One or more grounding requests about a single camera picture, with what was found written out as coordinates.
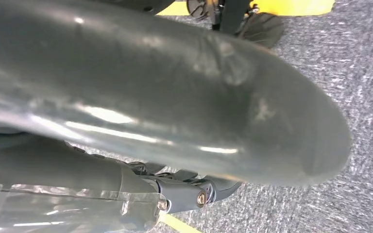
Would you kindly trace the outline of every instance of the gray carpet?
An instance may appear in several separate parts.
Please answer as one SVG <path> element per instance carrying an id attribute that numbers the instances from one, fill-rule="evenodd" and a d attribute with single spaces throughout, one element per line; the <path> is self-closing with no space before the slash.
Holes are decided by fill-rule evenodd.
<path id="1" fill-rule="evenodd" d="M 309 188 L 245 184 L 223 202 L 176 216 L 204 233 L 373 233 L 373 0 L 338 1 L 330 14 L 285 23 L 275 52 L 343 110 L 354 137 L 348 166 Z"/>

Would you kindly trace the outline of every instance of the yellow floor marking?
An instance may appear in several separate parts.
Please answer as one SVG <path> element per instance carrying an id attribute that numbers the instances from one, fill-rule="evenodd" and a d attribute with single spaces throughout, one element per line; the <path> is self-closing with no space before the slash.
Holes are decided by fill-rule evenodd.
<path id="1" fill-rule="evenodd" d="M 199 230 L 189 226 L 188 224 L 182 222 L 181 220 L 175 218 L 172 215 L 161 215 L 159 217 L 159 221 L 174 228 L 179 233 L 202 233 Z"/>
<path id="2" fill-rule="evenodd" d="M 335 0 L 254 0 L 260 12 L 267 12 L 278 16 L 317 16 L 332 10 Z M 188 16 L 187 3 L 176 1 L 159 16 Z"/>

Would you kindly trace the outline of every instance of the yellow tape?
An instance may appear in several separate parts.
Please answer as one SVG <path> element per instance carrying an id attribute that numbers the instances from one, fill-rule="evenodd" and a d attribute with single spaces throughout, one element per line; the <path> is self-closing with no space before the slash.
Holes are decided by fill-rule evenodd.
<path id="1" fill-rule="evenodd" d="M 317 16 L 330 12 L 334 2 L 335 0 L 253 0 L 251 5 L 256 3 L 260 12 L 277 16 Z M 188 16 L 187 3 L 176 1 L 158 15 Z"/>
<path id="2" fill-rule="evenodd" d="M 159 16 L 188 16 L 187 3 L 185 1 L 175 1 L 165 10 L 158 13 Z"/>
<path id="3" fill-rule="evenodd" d="M 188 224 L 182 222 L 181 220 L 175 218 L 172 215 L 161 215 L 159 221 L 167 224 L 168 226 L 174 228 L 174 230 L 180 233 L 202 233 L 199 230 L 189 226 Z"/>

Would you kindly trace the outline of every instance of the brass bolt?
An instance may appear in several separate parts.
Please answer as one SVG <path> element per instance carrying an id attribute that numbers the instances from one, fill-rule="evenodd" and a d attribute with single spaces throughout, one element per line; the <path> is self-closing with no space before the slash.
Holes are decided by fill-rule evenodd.
<path id="1" fill-rule="evenodd" d="M 198 194 L 197 205 L 198 205 L 198 207 L 201 208 L 205 205 L 205 203 L 206 203 L 206 192 L 201 191 Z"/>

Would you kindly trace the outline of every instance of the metal screw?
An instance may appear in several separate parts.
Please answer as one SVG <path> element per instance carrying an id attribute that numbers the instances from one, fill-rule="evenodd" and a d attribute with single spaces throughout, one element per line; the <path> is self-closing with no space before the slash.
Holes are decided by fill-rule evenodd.
<path id="1" fill-rule="evenodd" d="M 205 203 L 206 203 L 206 192 L 201 191 L 198 194 L 197 205 L 198 205 L 198 207 L 201 208 L 205 205 Z"/>
<path id="2" fill-rule="evenodd" d="M 159 200 L 158 209 L 166 211 L 168 209 L 168 202 L 166 200 Z"/>

